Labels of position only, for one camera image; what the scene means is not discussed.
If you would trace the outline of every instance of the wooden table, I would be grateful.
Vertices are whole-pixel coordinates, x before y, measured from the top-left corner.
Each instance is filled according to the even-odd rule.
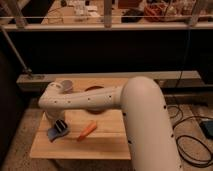
[[[71,79],[74,91],[99,86],[123,85],[127,79]],[[67,110],[66,122],[70,133],[53,143],[47,138],[50,124],[45,115],[33,142],[30,157],[49,159],[130,159],[123,118],[120,110],[107,110],[102,114],[91,114],[85,110]],[[98,128],[82,142],[77,142],[83,128],[91,120],[98,122]]]
[[[88,87],[97,85],[108,87],[112,85],[123,85],[127,78],[69,78],[74,84],[74,91],[84,91]],[[193,113],[188,105],[181,105],[184,112],[184,118],[192,116]],[[177,110],[169,109],[169,113],[174,115]],[[68,122],[71,132],[53,143],[47,138],[47,129],[50,124],[43,116],[38,131],[36,133],[30,157],[46,159],[125,159],[130,160],[130,154],[126,141],[123,119],[120,110],[107,110],[102,114],[94,115],[85,110],[67,110],[66,121]],[[91,120],[98,121],[98,128],[90,134],[84,141],[77,142],[76,138],[81,130],[90,123]],[[192,135],[199,138],[210,149],[213,149],[211,140],[207,140],[202,134],[200,127],[195,121],[187,121],[182,126],[175,129],[175,136],[182,134]],[[189,154],[197,158],[207,158],[207,153],[203,148],[190,140],[184,140],[183,147]],[[212,171],[213,166],[208,168],[194,168],[184,161],[184,171]]]
[[[90,5],[95,5],[98,8],[97,13],[100,15],[98,18],[87,16],[87,19],[82,21],[75,20],[74,8],[70,6],[62,7],[60,1],[54,1],[53,5],[46,14],[46,18],[41,24],[100,24],[103,23],[104,17],[104,1],[103,0],[91,0]],[[112,5],[112,23],[120,24],[121,16],[123,12],[128,9],[118,9],[116,4]],[[138,23],[149,23],[145,19],[141,19]]]

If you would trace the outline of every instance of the wooden tabletop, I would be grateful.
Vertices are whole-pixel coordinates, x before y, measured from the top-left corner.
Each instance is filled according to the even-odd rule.
[[[104,16],[104,1],[103,0],[91,0],[90,5],[95,5],[98,8],[97,13],[100,17],[91,17],[88,15],[86,19],[77,21],[74,14],[74,8],[71,6],[61,7],[60,1],[54,1],[50,7],[45,19],[41,24],[100,24],[103,23]],[[112,5],[112,23],[120,24],[121,16],[128,9],[118,9],[117,4]],[[141,19],[138,23],[149,23],[145,19]]]
[[[127,79],[71,79],[74,91],[84,91],[88,87],[123,85]],[[50,142],[47,130],[50,124],[45,115],[34,139],[30,157],[57,159],[130,159],[126,141],[126,133],[120,110],[107,110],[101,114],[91,114],[85,110],[67,110],[65,120],[70,133]],[[92,120],[97,121],[98,128],[85,140],[78,142],[76,138]]]

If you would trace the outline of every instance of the cable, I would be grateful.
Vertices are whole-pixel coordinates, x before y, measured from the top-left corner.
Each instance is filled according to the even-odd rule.
[[[180,73],[180,76],[179,76],[174,88],[177,88],[179,86],[180,81],[182,79],[183,70],[184,70],[184,67],[185,67],[185,64],[186,64],[186,59],[187,59],[188,53],[189,53],[190,43],[191,43],[191,30],[188,29],[187,43],[186,43],[186,49],[185,49],[185,53],[184,53],[183,61],[182,61],[182,66],[181,66],[181,73]]]
[[[210,120],[213,120],[213,118],[210,118],[210,117],[205,117],[205,116],[189,116],[181,121],[178,121],[176,122],[174,125],[173,125],[173,129],[175,129],[178,125],[180,125],[181,123],[187,121],[187,120],[190,120],[190,119],[196,119],[196,118],[201,118],[201,119],[210,119]],[[189,155],[184,149],[183,147],[180,145],[180,140],[181,139],[190,139],[190,140],[193,140],[197,143],[199,143],[200,145],[202,145],[202,147],[207,151],[207,153],[209,154],[209,159],[197,159],[191,155]],[[209,167],[211,165],[213,165],[213,153],[212,151],[208,148],[208,146],[206,144],[204,144],[201,140],[193,137],[193,136],[190,136],[190,135],[181,135],[181,136],[178,136],[176,138],[176,143],[177,143],[177,147],[178,147],[178,151],[179,151],[179,154],[181,156],[181,158],[187,162],[188,164],[190,164],[191,166],[193,167],[198,167],[198,168],[206,168],[206,167]]]
[[[173,105],[172,106],[168,106],[168,109],[171,109],[171,108],[177,109],[177,112],[176,112],[176,114],[170,116],[170,119],[174,119],[178,115],[180,115],[180,119],[177,122],[181,121],[183,119],[183,111],[182,111],[182,109],[179,106],[173,106]]]
[[[176,122],[174,125],[173,125],[173,129],[175,129],[178,125],[180,125],[181,123],[189,120],[189,119],[196,119],[196,118],[200,118],[200,119],[209,119],[209,120],[213,120],[213,118],[210,118],[210,117],[206,117],[206,116],[189,116],[179,122]]]

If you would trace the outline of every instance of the black object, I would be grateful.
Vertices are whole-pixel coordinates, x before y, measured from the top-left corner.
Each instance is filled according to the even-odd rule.
[[[61,6],[66,7],[67,6],[67,1],[66,0],[61,0]]]
[[[143,12],[137,9],[130,9],[126,11],[122,18],[122,23],[135,23],[138,22],[142,18]]]
[[[86,0],[85,5],[89,6],[90,1]]]
[[[63,120],[57,120],[54,125],[54,128],[58,131],[58,133],[63,132],[67,129],[67,127],[67,124]]]
[[[0,166],[26,107],[22,93],[16,85],[17,77],[14,68],[8,61],[9,57],[2,53],[1,48],[0,45]]]
[[[206,138],[213,139],[213,121],[212,120],[202,121],[200,123],[200,127],[204,135],[206,136]]]

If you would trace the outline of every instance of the device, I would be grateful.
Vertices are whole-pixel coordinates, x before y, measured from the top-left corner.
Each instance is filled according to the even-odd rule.
[[[50,83],[39,99],[50,122],[65,109],[121,109],[135,171],[182,171],[166,102],[160,87],[135,77],[120,87],[63,94],[63,85]]]

